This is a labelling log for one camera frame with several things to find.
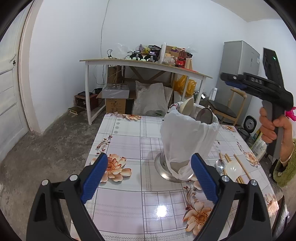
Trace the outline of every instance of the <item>gray refrigerator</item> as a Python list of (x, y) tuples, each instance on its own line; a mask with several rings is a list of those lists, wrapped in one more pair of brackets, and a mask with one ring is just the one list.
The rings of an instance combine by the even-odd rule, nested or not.
[[(258, 75), (259, 59), (260, 54), (246, 42), (225, 42), (219, 77), (216, 84), (217, 94), (215, 97), (215, 101), (227, 105), (230, 95), (232, 94), (232, 91), (230, 90), (231, 86), (226, 85), (225, 82), (220, 79), (220, 73), (224, 72), (238, 75), (247, 72), (250, 74)], [(246, 102), (237, 122), (238, 125), (242, 124), (244, 120), (249, 104), (251, 102), (251, 98), (252, 96), (247, 94)], [(230, 107), (234, 113), (238, 113), (242, 101), (243, 98), (240, 95), (234, 93), (234, 97)], [(224, 119), (224, 121), (233, 123), (232, 120), (226, 118)]]

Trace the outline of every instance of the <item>hand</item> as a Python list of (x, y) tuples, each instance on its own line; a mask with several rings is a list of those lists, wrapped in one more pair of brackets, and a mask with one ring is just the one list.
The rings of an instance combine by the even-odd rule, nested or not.
[(282, 140), (280, 158), (282, 162), (286, 161), (288, 157), (291, 155), (294, 148), (292, 139), (293, 129), (291, 122), (285, 115), (281, 115), (278, 119), (271, 122), (267, 119), (267, 112), (263, 107), (261, 107), (259, 112), (259, 121), (262, 124), (260, 127), (260, 131), (263, 134), (261, 138), (266, 143), (272, 143), (272, 141), (277, 138), (276, 133), (274, 132), (275, 127), (284, 128), (284, 136)]

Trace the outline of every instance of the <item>wooden chopstick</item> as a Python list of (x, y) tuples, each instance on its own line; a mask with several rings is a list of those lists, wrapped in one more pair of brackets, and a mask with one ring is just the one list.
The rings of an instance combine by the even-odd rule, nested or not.
[[(227, 160), (228, 162), (231, 162), (231, 159), (230, 159), (230, 157), (228, 156), (227, 153), (225, 153), (225, 158), (226, 158), (226, 160)], [(239, 177), (237, 178), (237, 183), (242, 183), (242, 184), (244, 184), (244, 180), (242, 179), (241, 176), (239, 176)]]
[(236, 156), (236, 154), (233, 154), (233, 156), (236, 158), (236, 160), (238, 161), (238, 163), (241, 165), (241, 167), (243, 168), (243, 170), (246, 173), (246, 175), (249, 178), (249, 180), (251, 180), (252, 179), (251, 176), (248, 174), (247, 170), (245, 169), (245, 167), (242, 164), (242, 162), (240, 161), (240, 159)]
[(220, 156), (220, 159), (223, 160), (223, 158), (222, 158), (222, 153), (221, 153), (221, 152), (219, 152), (219, 156)]

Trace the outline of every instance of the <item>wooden chair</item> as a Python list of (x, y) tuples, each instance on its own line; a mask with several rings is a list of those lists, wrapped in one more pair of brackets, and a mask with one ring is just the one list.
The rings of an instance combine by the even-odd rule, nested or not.
[[(209, 100), (209, 106), (210, 106), (212, 112), (214, 113), (214, 115), (221, 115), (222, 116), (220, 124), (222, 124), (224, 118), (226, 117), (226, 118), (228, 118), (230, 120), (233, 120), (234, 121), (233, 125), (235, 126), (236, 123), (237, 123), (237, 120), (238, 120), (238, 118), (239, 118), (239, 116), (240, 116), (240, 114), (242, 112), (242, 108), (244, 107), (244, 103), (246, 101), (247, 95), (246, 95), (246, 92), (235, 89), (235, 88), (231, 88), (230, 90), (232, 91), (232, 95), (231, 95), (230, 99), (228, 100), (227, 106), (223, 105), (223, 104), (221, 104), (219, 102), (212, 101), (212, 100)], [(239, 109), (239, 112), (237, 114), (235, 114), (230, 109), (234, 93), (237, 93), (237, 94), (239, 94), (240, 96), (242, 96), (244, 98), (244, 100), (242, 101), (242, 105), (241, 105), (241, 107)]]

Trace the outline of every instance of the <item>yellow plastic bag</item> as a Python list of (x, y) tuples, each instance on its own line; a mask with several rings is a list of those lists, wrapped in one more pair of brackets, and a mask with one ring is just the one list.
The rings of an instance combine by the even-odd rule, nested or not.
[[(180, 79), (175, 81), (174, 91), (178, 91), (180, 95), (183, 94), (185, 83), (186, 83), (186, 78), (187, 78), (186, 75), (182, 75), (182, 77)], [(193, 95), (195, 86), (196, 86), (196, 82), (194, 80), (189, 80), (188, 85), (187, 85), (187, 90), (185, 93), (186, 97)]]

